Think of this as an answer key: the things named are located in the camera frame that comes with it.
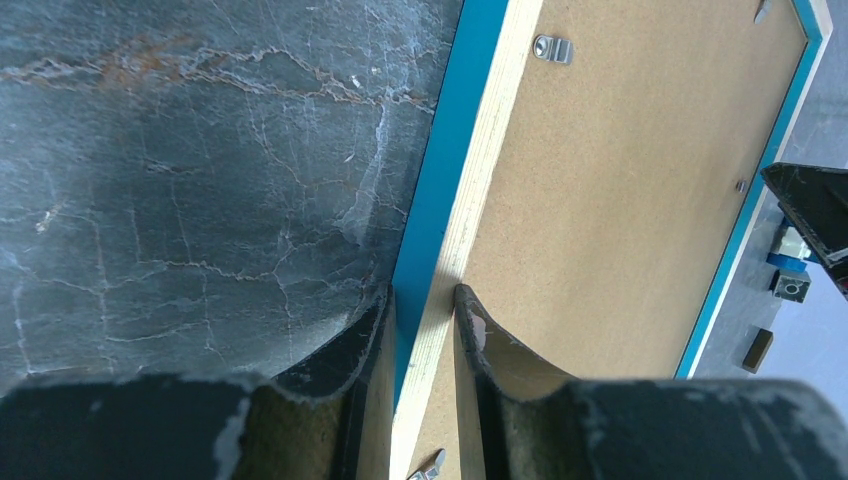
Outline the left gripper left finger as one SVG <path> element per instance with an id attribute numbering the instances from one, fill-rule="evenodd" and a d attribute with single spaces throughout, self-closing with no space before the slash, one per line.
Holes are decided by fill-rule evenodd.
<path id="1" fill-rule="evenodd" d="M 395 300 L 278 375 L 44 375 L 1 401 L 5 479 L 385 479 Z"/>

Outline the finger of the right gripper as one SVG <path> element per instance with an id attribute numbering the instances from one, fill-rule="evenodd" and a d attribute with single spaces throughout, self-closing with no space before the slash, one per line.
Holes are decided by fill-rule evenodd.
<path id="1" fill-rule="evenodd" d="M 820 265 L 847 293 L 847 170 L 786 162 L 761 170 L 765 185 Z"/>

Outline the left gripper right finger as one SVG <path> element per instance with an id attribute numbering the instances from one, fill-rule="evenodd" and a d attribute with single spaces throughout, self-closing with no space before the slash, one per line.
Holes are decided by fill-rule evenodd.
<path id="1" fill-rule="evenodd" d="M 843 479 L 847 429 L 789 380 L 588 380 L 454 291 L 465 479 Z"/>

